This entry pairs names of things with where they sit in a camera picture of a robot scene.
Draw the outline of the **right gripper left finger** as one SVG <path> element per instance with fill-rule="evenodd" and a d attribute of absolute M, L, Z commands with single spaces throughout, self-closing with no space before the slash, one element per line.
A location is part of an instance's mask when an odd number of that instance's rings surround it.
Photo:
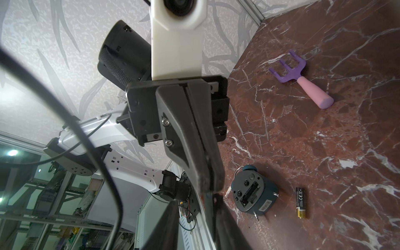
<path fill-rule="evenodd" d="M 141 250 L 176 250 L 179 232 L 179 207 L 177 201 L 169 202 Z"/>

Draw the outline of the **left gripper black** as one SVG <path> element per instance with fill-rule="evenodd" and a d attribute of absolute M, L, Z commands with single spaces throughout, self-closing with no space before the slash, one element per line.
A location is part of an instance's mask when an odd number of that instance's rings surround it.
<path fill-rule="evenodd" d="M 218 192 L 225 171 L 217 143 L 227 136 L 229 98 L 225 77 L 135 82 L 117 121 L 141 146 L 164 140 L 166 154 L 184 168 L 197 192 Z"/>

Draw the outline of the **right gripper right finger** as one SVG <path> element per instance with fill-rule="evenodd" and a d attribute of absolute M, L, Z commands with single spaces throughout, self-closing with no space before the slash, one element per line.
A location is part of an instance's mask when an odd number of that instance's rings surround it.
<path fill-rule="evenodd" d="M 207 227 L 217 250 L 251 249 L 220 194 L 206 193 L 204 205 Z"/>

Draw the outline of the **teal alarm clock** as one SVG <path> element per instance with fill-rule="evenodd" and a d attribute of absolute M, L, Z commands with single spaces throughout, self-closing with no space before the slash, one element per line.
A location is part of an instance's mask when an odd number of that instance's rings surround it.
<path fill-rule="evenodd" d="M 271 209 L 279 197 L 277 185 L 260 174 L 253 165 L 236 170 L 231 191 L 237 209 L 252 214 L 256 221 Z"/>

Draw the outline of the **black gold AA battery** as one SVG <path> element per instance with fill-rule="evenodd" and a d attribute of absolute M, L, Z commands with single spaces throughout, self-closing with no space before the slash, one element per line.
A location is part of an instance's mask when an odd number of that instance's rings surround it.
<path fill-rule="evenodd" d="M 296 188 L 296 213 L 300 219 L 306 218 L 306 192 L 304 188 Z"/>

